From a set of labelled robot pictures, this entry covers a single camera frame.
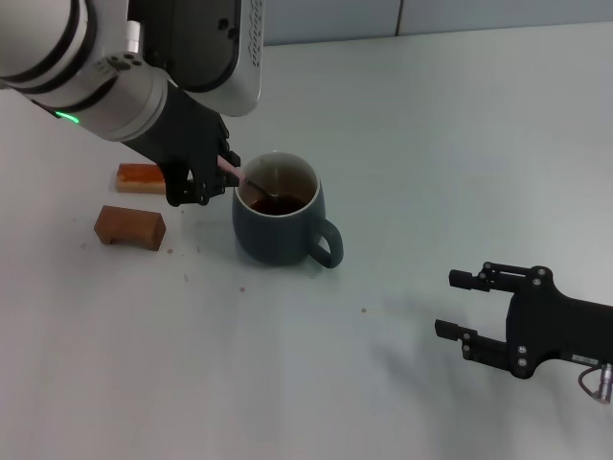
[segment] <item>coffee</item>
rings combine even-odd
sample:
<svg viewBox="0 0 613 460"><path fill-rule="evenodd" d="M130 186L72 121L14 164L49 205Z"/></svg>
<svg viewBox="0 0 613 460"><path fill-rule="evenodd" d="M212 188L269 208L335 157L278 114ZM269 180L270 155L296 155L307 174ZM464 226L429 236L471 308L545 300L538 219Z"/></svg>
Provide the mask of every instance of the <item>coffee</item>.
<svg viewBox="0 0 613 460"><path fill-rule="evenodd" d="M295 213L306 206L302 200L294 196L263 197L251 205L251 209L268 216L285 216Z"/></svg>

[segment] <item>white table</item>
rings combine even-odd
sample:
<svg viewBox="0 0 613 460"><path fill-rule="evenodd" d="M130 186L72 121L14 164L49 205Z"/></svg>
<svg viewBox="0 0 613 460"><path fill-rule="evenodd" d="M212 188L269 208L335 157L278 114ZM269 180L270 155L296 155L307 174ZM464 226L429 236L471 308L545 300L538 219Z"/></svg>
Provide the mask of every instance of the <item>white table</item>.
<svg viewBox="0 0 613 460"><path fill-rule="evenodd" d="M514 379L434 320L504 339L508 294L447 283L486 260L613 303L612 56L613 24L267 49L232 146L319 171L332 271L250 263L230 194L115 193L139 155L0 93L0 457L611 458L582 367ZM102 246L104 204L161 212L161 250Z"/></svg>

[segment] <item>dark gray mug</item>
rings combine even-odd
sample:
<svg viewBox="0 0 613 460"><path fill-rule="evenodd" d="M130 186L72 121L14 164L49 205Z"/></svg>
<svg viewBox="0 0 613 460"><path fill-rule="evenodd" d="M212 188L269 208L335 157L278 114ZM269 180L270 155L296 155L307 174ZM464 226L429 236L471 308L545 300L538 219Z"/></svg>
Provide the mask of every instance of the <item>dark gray mug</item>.
<svg viewBox="0 0 613 460"><path fill-rule="evenodd" d="M243 171L268 193L298 200L294 212L264 214L253 209L262 209L261 200L266 198L261 192L248 184L235 188L232 221L238 242L247 254L269 265L296 264L306 256L327 268L341 263L341 234L326 220L321 181L305 160L290 153L267 153L247 164ZM319 244L322 237L329 252Z"/></svg>

